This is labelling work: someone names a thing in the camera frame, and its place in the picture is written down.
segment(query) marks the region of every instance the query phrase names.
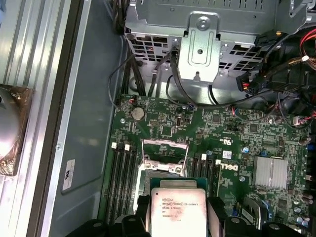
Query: green circuit board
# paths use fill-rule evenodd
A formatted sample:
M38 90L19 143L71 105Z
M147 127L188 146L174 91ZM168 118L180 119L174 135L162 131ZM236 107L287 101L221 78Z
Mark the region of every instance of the green circuit board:
M99 218L111 223L133 212L143 139L188 144L187 177L206 178L207 194L220 197L228 215L236 214L236 205L245 197L261 201L269 210L270 221L292 227L298 215L308 213L308 205L302 201L307 154L302 141L308 129L293 130L278 124L275 121L280 117L275 115L249 123L234 117L228 108L182 108L158 98L123 95L120 103L123 106L115 111L112 124ZM144 112L144 116L137 114L139 120L133 118L135 108ZM239 115L257 119L262 112L239 110ZM164 162L176 163L185 157L185 152L175 148L149 150L151 157L169 159ZM287 161L285 187L255 184L257 157Z

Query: connector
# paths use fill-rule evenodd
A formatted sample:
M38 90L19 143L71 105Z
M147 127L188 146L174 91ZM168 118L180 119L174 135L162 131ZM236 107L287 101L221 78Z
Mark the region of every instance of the connector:
M238 86L238 90L244 91L242 84L249 83L249 72L245 72L244 74L240 75L239 77L236 77L236 83Z
M257 76L254 80L252 80L252 82L248 86L249 94L251 95L258 94L265 87L265 84L266 84L265 78L262 76Z
M255 46L256 47L266 47L273 45L278 38L283 35L282 32L275 32L275 31L267 31L259 36L256 37Z

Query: aluminum heatsink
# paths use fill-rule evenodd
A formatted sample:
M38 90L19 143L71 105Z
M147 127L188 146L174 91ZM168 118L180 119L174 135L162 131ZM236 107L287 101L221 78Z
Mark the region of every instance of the aluminum heatsink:
M287 165L287 160L255 157L253 185L286 189Z

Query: gray case wall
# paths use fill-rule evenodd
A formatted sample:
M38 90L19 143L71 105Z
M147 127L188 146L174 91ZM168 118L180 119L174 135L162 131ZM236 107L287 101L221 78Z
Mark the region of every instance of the gray case wall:
M113 114L107 81L125 52L122 38L113 34L109 9L101 0L86 1L41 236L64 237L84 222L97 218ZM112 91L119 85L118 78L113 78ZM62 191L67 161L72 159L75 159L72 184Z

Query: motherboard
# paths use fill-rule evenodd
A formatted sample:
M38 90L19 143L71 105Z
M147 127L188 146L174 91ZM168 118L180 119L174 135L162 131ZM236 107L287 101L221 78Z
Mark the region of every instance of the motherboard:
M220 197L230 216L258 228L266 221L300 232L307 227L313 202L304 194L308 128L291 129L278 115L247 122L229 108L202 109L159 98L122 95L119 103L100 219L113 224L133 213L138 196L149 194L152 177L192 177L207 179L207 195ZM263 116L254 110L238 113L245 119ZM259 220L256 208L266 211L266 217Z

